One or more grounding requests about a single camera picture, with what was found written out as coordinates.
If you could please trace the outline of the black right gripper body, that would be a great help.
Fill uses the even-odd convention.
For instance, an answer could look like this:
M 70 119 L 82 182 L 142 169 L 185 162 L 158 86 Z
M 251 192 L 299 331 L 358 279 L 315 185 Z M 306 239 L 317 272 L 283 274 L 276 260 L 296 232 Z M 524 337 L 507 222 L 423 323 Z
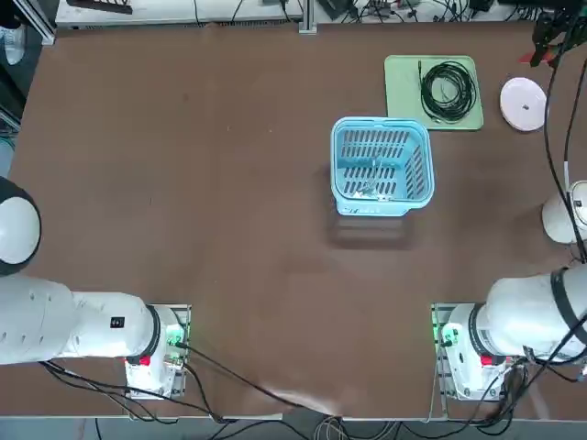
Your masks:
M 568 33 L 572 36 L 586 35 L 586 8 L 581 7 L 579 10 L 571 11 L 569 9 L 554 10 L 550 14 L 551 21 L 548 34 L 558 36 L 562 33 Z

